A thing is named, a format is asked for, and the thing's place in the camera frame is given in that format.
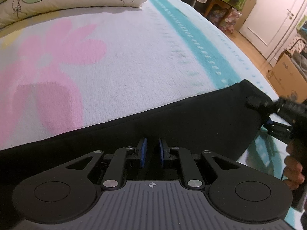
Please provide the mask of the person right hand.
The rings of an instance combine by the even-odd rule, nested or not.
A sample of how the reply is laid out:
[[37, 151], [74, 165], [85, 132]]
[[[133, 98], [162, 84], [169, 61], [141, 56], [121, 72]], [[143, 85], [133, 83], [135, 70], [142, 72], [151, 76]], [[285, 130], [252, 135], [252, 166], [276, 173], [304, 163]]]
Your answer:
[[293, 143], [290, 142], [286, 147], [288, 156], [284, 159], [284, 176], [287, 178], [284, 180], [284, 183], [292, 191], [296, 190], [305, 180], [305, 176], [302, 174], [303, 167], [301, 163], [292, 156], [294, 148]]

